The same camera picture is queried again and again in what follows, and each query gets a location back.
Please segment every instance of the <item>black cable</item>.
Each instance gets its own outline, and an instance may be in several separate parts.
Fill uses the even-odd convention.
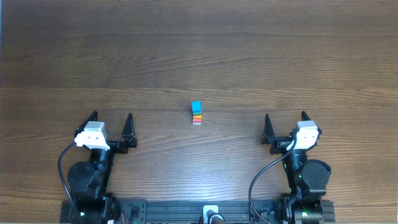
[[[294,147],[296,146],[296,142],[297,139],[294,138],[294,143],[293,146],[290,148],[290,150],[288,152],[286,152],[283,156],[281,156],[279,159],[275,160],[274,162],[271,162],[270,164],[268,164],[266,167],[264,167],[262,170],[260,170],[260,172],[254,177],[254,179],[252,180],[251,184],[250,184],[250,188],[249,188],[249,204],[250,207],[253,209],[254,213],[265,223],[267,224],[272,224],[271,222],[267,221],[265,218],[263,218],[256,210],[256,208],[254,208],[254,204],[253,201],[251,199],[251,191],[253,189],[254,183],[256,183],[256,180],[261,176],[262,173],[264,173],[267,169],[269,169],[270,167],[272,167],[273,165],[277,164],[279,161],[281,161],[282,159],[285,159],[294,149]]]
[[[73,203],[73,199],[70,196],[70,192],[68,190],[68,186],[67,183],[65,182],[65,178],[63,177],[63,172],[62,172],[62,158],[64,157],[64,155],[69,151],[70,148],[72,148],[73,146],[75,146],[76,143],[73,141],[60,155],[60,158],[58,159],[58,171],[60,172],[60,178],[61,178],[61,182],[62,182],[62,186],[65,189],[65,191],[67,192],[67,196],[69,198],[69,204],[72,207],[72,210],[75,212],[75,216],[76,218],[79,220],[80,224],[83,224],[83,220],[80,217],[80,214],[78,213],[78,209],[76,208],[75,203]]]

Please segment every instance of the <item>colorful sticky note stack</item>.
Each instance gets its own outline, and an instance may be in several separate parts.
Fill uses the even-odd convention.
[[[201,103],[200,101],[192,102],[193,124],[201,125]]]

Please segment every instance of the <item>wooden tabletop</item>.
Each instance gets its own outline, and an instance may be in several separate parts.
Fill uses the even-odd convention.
[[[247,200],[277,159],[266,113],[286,135],[305,110],[336,220],[396,222],[397,24],[384,0],[3,0],[0,222],[58,222],[57,159],[93,110],[109,139],[134,115],[109,191],[148,200]],[[72,149],[64,173],[89,155]],[[288,191],[277,164],[253,197]]]

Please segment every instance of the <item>brown wood surface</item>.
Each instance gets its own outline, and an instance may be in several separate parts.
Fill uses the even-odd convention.
[[[265,114],[283,135],[306,110],[336,219],[396,222],[397,109],[398,1],[3,0],[0,222],[58,221],[57,159],[93,110],[111,139],[133,113],[109,191],[148,200],[247,200],[277,158]],[[279,164],[254,198],[287,191]]]

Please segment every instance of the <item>blue sticky note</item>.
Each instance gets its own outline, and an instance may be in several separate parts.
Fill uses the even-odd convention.
[[[192,102],[192,112],[193,113],[201,113],[201,103],[200,101]]]

